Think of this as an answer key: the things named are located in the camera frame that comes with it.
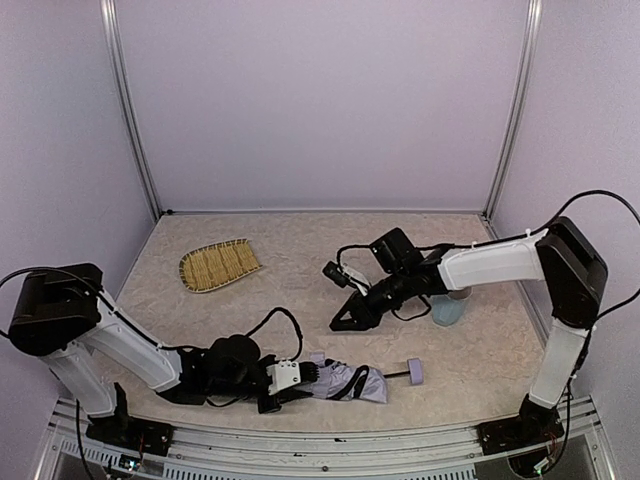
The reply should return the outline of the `lavender folding umbrella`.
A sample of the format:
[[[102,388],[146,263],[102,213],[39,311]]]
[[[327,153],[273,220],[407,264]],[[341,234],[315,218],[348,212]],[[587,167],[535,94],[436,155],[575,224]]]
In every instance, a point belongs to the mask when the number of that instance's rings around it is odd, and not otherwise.
[[[332,395],[339,391],[351,378],[354,370],[359,367],[347,365],[343,362],[326,358],[323,354],[313,354],[311,362],[319,366],[319,378],[314,383],[298,385],[296,391],[304,392],[309,396],[330,400]],[[418,358],[411,358],[407,361],[407,367],[404,371],[394,373],[383,373],[381,370],[370,367],[370,373],[366,381],[364,390],[359,399],[376,404],[387,404],[389,400],[389,388],[387,381],[389,379],[402,376],[409,377],[410,385],[421,385],[424,382],[424,369],[422,361]]]

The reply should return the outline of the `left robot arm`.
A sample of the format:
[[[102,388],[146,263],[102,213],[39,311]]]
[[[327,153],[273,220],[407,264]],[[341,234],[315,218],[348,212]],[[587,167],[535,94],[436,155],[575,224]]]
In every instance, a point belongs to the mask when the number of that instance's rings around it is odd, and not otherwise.
[[[131,416],[124,388],[102,377],[94,352],[176,405],[224,408],[253,400],[267,414],[306,398],[387,398],[375,369],[263,355],[252,333],[219,338],[207,348],[167,345],[117,307],[102,285],[102,271],[91,263],[21,269],[2,281],[18,276],[24,281],[5,338],[48,366],[75,396],[78,412],[87,415],[87,436],[106,444],[163,455],[173,428]]]

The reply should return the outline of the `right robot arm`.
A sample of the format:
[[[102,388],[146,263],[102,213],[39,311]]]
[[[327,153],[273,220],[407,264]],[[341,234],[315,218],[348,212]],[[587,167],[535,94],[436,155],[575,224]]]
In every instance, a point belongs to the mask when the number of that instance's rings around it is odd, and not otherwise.
[[[538,373],[516,416],[480,424],[480,434],[500,445],[531,444],[562,433],[557,405],[588,353],[608,279],[603,258],[578,227],[560,216],[545,226],[509,239],[431,247],[414,245],[394,228],[366,245],[385,272],[367,283],[340,259],[322,273],[353,293],[330,322],[333,331],[367,331],[384,314],[413,298],[462,293],[477,286],[539,281],[552,306],[552,325]]]

